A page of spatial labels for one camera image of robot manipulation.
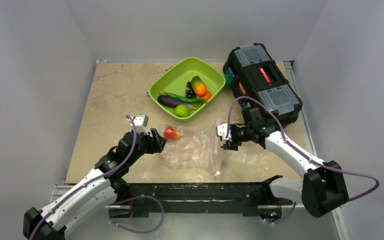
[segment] bunch of grapes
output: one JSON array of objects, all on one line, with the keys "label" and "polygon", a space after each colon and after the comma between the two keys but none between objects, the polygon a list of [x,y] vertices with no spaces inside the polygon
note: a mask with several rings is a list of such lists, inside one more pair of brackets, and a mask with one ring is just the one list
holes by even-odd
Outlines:
[{"label": "bunch of grapes", "polygon": [[197,94],[195,93],[194,89],[192,88],[192,83],[190,81],[186,84],[186,91],[185,91],[185,97],[188,99],[194,99],[197,97]]}]

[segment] green basket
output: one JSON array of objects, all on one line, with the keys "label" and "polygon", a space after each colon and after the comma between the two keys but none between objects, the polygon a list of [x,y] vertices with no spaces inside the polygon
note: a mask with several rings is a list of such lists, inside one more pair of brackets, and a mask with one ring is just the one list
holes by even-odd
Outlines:
[{"label": "green basket", "polygon": [[211,100],[225,86],[226,79],[214,67],[196,57],[188,57],[177,65],[168,70],[149,88],[149,96],[152,100],[170,116],[179,122],[187,122],[199,113],[207,104],[203,104],[197,110],[191,111],[187,117],[178,117],[173,114],[174,108],[161,105],[157,98],[164,91],[180,96],[185,95],[186,84],[190,82],[194,76],[199,76],[205,83],[207,90],[211,93]]}]

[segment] eggplant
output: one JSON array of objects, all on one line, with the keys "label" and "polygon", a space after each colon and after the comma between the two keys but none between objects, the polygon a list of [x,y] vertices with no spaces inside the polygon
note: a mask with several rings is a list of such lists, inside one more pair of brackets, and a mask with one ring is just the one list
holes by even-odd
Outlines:
[{"label": "eggplant", "polygon": [[160,104],[167,106],[167,107],[175,108],[175,107],[183,104],[183,105],[186,105],[189,108],[189,110],[196,110],[197,109],[192,104],[178,100],[178,99],[173,98],[171,96],[159,95],[156,100]]}]

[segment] wooden tabletop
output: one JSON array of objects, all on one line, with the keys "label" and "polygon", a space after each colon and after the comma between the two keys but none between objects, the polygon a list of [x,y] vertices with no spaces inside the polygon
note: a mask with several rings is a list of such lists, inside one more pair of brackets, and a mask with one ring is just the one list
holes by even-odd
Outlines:
[{"label": "wooden tabletop", "polygon": [[[148,130],[163,125],[182,126],[197,136],[214,132],[215,122],[226,122],[229,107],[234,100],[230,89],[224,88],[214,99],[188,122],[177,122],[146,95],[150,86],[175,62],[158,63],[98,63],[68,169],[66,183],[75,184],[82,179],[126,132],[130,123],[125,115],[149,116]],[[210,62],[222,73],[222,62]],[[284,64],[277,66],[286,76]],[[233,109],[232,123],[243,123],[241,109]],[[303,125],[297,122],[289,125],[286,134],[297,144],[307,149]],[[200,144],[209,140],[201,137]],[[246,142],[239,151],[222,151],[220,175],[214,175],[213,163],[198,154],[183,164],[168,160],[166,154],[145,154],[123,178],[130,183],[188,183],[188,182],[261,182],[274,175],[299,180],[299,176],[279,157],[261,146]]]}]

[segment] green fruit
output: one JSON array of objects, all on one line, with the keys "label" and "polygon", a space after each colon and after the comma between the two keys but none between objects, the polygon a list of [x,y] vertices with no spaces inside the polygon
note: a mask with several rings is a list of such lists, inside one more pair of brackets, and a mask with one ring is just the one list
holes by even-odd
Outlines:
[{"label": "green fruit", "polygon": [[181,118],[189,117],[190,114],[191,111],[189,110],[189,107],[184,104],[180,104],[174,109],[174,115]]}]

